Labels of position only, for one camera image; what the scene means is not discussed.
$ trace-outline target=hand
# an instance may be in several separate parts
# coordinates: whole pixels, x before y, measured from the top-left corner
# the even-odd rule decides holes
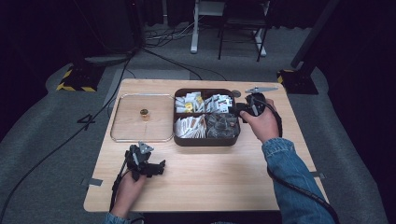
[[[141,175],[137,181],[134,181],[131,172],[124,174],[117,191],[116,202],[110,213],[116,217],[127,219],[129,211],[142,191],[146,179],[145,175]]]
[[[266,103],[271,105],[276,111],[273,100],[266,99]],[[258,117],[253,117],[246,111],[241,111],[240,116],[250,125],[251,130],[262,143],[271,138],[279,137],[276,119],[269,108],[265,108],[264,112]]]

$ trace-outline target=person's left hand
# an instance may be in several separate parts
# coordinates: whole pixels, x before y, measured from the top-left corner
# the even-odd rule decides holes
[[[146,179],[147,177],[145,175],[141,175],[137,181],[134,181],[132,173],[127,172],[120,182],[116,201],[110,213],[116,217],[127,219],[129,211],[142,191]]]

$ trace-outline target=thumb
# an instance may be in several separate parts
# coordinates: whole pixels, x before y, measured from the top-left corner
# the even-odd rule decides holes
[[[249,115],[248,112],[241,110],[241,112],[239,112],[239,115],[241,116],[242,119],[244,119],[247,123],[249,123],[250,119],[252,118],[251,115]]]

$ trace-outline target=transparent lid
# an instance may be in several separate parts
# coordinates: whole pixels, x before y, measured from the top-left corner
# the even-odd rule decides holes
[[[174,98],[169,94],[124,94],[110,136],[116,142],[166,142],[173,137]]]

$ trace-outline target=sleeve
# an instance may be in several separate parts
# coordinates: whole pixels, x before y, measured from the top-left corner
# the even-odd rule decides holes
[[[272,173],[324,199],[314,177],[295,152],[294,144],[283,138],[274,138],[262,145],[262,151]],[[332,216],[319,203],[303,194],[274,182],[276,201],[282,223],[334,223]]]
[[[111,213],[107,213],[103,224],[131,224],[131,220],[122,217],[116,217]]]

